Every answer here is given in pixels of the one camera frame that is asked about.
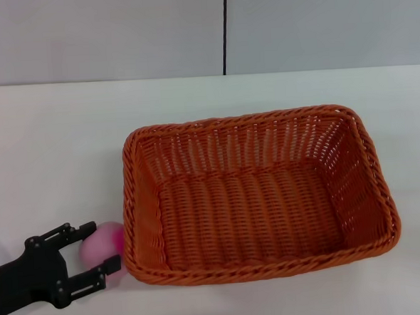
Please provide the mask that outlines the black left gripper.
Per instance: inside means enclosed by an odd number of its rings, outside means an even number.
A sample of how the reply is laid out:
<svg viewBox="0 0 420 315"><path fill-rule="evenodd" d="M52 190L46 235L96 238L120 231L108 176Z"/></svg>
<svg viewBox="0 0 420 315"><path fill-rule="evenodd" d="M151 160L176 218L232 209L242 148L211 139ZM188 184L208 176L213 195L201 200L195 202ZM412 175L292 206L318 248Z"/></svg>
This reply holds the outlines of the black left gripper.
<svg viewBox="0 0 420 315"><path fill-rule="evenodd" d="M23 254L0 266L0 313L11 313L35 302L63 309L72 301L106 288L106 278L121 270L119 254L92 269L68 277L60 249L83 241L97 230L94 221L71 227L66 222L40 237L25 241Z"/></svg>

